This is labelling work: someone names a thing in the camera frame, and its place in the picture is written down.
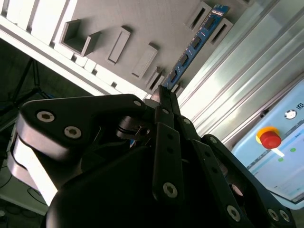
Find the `rectangular cutout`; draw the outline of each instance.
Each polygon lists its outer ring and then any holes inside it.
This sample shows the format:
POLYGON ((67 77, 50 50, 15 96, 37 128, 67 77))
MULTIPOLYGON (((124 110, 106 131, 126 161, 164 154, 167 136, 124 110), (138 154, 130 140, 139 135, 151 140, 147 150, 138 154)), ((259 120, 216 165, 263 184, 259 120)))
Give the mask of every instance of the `rectangular cutout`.
POLYGON ((217 39, 219 38, 219 36, 222 34, 222 32, 224 31, 224 29, 227 27, 227 25, 223 25, 220 30, 218 31, 218 33, 215 35, 215 37, 212 39, 211 44, 214 44, 215 41, 217 41, 217 39))
POLYGON ((121 28, 120 34, 113 46, 113 49, 108 57, 108 61, 115 65, 118 61, 119 56, 123 52, 123 49, 130 37, 131 33, 124 28, 121 28))
POLYGON ((155 49, 154 47, 152 47, 151 44, 149 44, 141 58, 138 60, 136 66, 134 67, 132 75, 141 79, 146 73, 149 66, 151 65, 155 56, 157 55, 157 52, 157 49, 155 49))
POLYGON ((200 12, 198 13, 198 15, 196 16, 196 18, 194 19, 194 21, 192 22, 191 26, 190 26, 190 29, 191 30, 194 30, 195 26, 197 25, 199 19, 201 18, 201 16, 203 16, 203 13, 205 12, 205 9, 202 8, 200 10, 200 12))
POLYGON ((207 15, 209 14, 211 7, 208 6, 203 1, 200 1, 191 11, 190 15, 187 17, 184 23, 192 31, 199 29, 200 25, 203 23, 207 15))
POLYGON ((213 46, 217 46, 224 39, 232 26, 233 24, 230 21, 228 21, 226 18, 223 18, 207 42, 213 46))
POLYGON ((156 67, 152 76, 150 77, 148 83, 147 83, 147 89, 150 91, 154 91, 158 85, 163 81, 163 79, 165 78, 162 75, 162 69, 160 69, 159 67, 156 67))
POLYGON ((162 80, 164 79, 165 77, 162 76, 161 74, 159 74, 156 79, 154 80, 154 82, 152 83, 152 85, 150 86, 150 90, 153 90, 156 86, 158 86, 162 80))

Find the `bolt hole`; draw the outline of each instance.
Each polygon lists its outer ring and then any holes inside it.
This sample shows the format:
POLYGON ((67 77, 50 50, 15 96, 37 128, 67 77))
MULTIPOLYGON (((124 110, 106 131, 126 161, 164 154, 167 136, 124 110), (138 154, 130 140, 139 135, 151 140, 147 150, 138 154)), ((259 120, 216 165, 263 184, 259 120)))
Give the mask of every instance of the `bolt hole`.
POLYGON ((41 117, 45 120, 49 120, 51 118, 49 114, 42 114, 41 117))
POLYGON ((173 189, 171 186, 168 186, 168 187, 167 187, 167 190, 168 190, 168 192, 171 193, 171 194, 174 192, 174 189, 173 189))
POLYGON ((173 153, 173 149, 170 148, 170 147, 167 148, 167 151, 168 151, 169 153, 173 153))
POLYGON ((214 173, 218 173, 218 170, 217 170, 216 168, 214 168, 214 167, 212 167, 211 170, 212 170, 212 172, 214 172, 214 173))
POLYGON ((70 132, 70 134, 72 134, 72 135, 76 135, 77 134, 77 131, 75 129, 68 130, 68 132, 70 132))

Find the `black robotic arm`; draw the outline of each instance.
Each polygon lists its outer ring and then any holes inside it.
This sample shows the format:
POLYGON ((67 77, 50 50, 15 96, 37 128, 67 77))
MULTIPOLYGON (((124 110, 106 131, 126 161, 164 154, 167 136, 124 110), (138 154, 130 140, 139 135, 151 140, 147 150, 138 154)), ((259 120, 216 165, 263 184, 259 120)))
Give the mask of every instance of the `black robotic arm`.
POLYGON ((295 227, 215 136, 197 135, 162 86, 144 102, 134 95, 29 102, 17 133, 11 157, 49 205, 47 228, 295 227), (84 169, 89 155, 96 160, 84 169))

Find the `white panel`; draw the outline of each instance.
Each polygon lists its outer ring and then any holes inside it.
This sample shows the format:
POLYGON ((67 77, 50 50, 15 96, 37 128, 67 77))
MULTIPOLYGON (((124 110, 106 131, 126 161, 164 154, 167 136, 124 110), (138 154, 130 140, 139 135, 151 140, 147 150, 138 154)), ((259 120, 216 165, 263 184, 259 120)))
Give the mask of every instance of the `white panel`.
POLYGON ((6 42, 10 43, 11 45, 15 46, 25 54, 33 57, 34 59, 38 60, 40 63, 44 64, 46 67, 50 68, 51 70, 54 70, 61 76, 65 77, 69 81, 73 82, 77 86, 83 88, 87 92, 91 93, 92 95, 103 95, 102 92, 98 91, 97 88, 92 87, 89 83, 96 85, 96 87, 99 87, 103 89, 104 91, 108 92, 109 94, 120 94, 118 91, 113 91, 113 88, 106 83, 104 83, 102 80, 98 79, 96 76, 90 74, 82 67, 78 66, 71 60, 67 59, 62 54, 55 51, 50 46, 42 43, 26 31, 22 30, 18 26, 12 24, 4 17, 0 17, 0 25, 2 25, 4 28, 11 31, 15 37, 20 37, 24 39, 26 42, 32 44, 35 49, 39 49, 40 51, 37 52, 36 50, 32 49, 31 47, 27 46, 27 44, 20 42, 17 38, 14 38, 10 35, 8 35, 6 32, 0 29, 0 38, 5 40, 6 42), (55 59, 58 63, 64 65, 66 68, 63 68, 60 64, 55 63, 54 61, 50 60, 49 58, 55 59))
POLYGON ((9 0, 8 14, 6 18, 17 24, 20 10, 22 6, 22 0, 9 0))
POLYGON ((64 12, 64 15, 63 15, 63 18, 62 18, 62 21, 60 22, 58 32, 57 32, 57 34, 55 35, 55 38, 54 38, 55 43, 59 43, 60 38, 61 38, 61 34, 63 32, 63 28, 65 26, 65 23, 72 20, 72 16, 74 14, 76 4, 77 4, 77 0, 70 0, 68 2, 66 11, 64 12))
POLYGON ((95 68, 95 66, 96 66, 96 62, 94 62, 94 61, 88 59, 87 62, 86 62, 86 64, 85 64, 85 69, 86 69, 88 72, 92 73, 93 70, 94 70, 94 68, 95 68))
POLYGON ((28 28, 29 20, 30 20, 31 15, 32 15, 32 11, 33 11, 35 1, 37 1, 37 0, 24 0, 24 1, 22 1, 21 10, 20 10, 17 25, 24 30, 26 30, 28 28))
POLYGON ((87 57, 81 57, 77 55, 76 61, 75 63, 77 65, 80 65, 81 67, 84 67, 86 62, 87 62, 88 58, 87 57))
POLYGON ((54 50, 67 57, 68 59, 72 59, 74 54, 70 49, 66 48, 61 44, 55 44, 54 50))
POLYGON ((39 0, 31 34, 49 45, 55 33, 65 0, 39 0))

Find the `screw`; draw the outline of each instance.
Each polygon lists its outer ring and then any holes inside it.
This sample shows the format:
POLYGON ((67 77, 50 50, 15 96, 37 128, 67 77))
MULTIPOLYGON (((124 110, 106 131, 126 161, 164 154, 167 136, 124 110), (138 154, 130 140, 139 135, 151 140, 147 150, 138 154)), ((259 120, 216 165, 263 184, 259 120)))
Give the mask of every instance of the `screw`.
POLYGON ((191 124, 191 122, 190 122, 190 120, 188 120, 188 119, 184 119, 184 122, 186 123, 186 124, 188 124, 188 125, 190 125, 191 124))
POLYGON ((214 144, 217 144, 217 143, 218 143, 218 141, 217 141, 215 138, 213 138, 213 137, 210 137, 210 140, 211 140, 211 142, 213 142, 214 144))
POLYGON ((55 120, 55 116, 52 113, 41 111, 37 113, 37 118, 42 122, 52 122, 55 120))
POLYGON ((139 101, 134 101, 134 104, 136 104, 137 106, 142 106, 142 103, 140 103, 139 101))
POLYGON ((279 221, 279 217, 278 217, 278 215, 275 213, 274 210, 268 209, 268 214, 270 215, 270 217, 272 217, 273 220, 275 220, 275 221, 277 221, 277 222, 279 221))
POLYGON ((280 210, 281 216, 284 218, 285 221, 290 222, 289 216, 285 213, 285 211, 280 210))
POLYGON ((71 139, 78 139, 81 137, 81 130, 74 126, 69 126, 65 128, 65 135, 71 139))
POLYGON ((166 113, 166 114, 169 114, 169 112, 166 110, 166 109, 162 109, 162 111, 164 112, 164 113, 166 113))
POLYGON ((165 192, 165 194, 168 197, 170 197, 170 198, 177 197, 177 189, 176 189, 176 187, 173 184, 171 184, 169 182, 164 183, 164 185, 163 185, 162 188, 163 188, 163 191, 165 192))
POLYGON ((229 206, 227 207, 227 211, 228 211, 228 214, 229 214, 236 222, 239 222, 239 221, 241 220, 241 215, 239 214, 239 211, 238 211, 235 207, 229 205, 229 206))

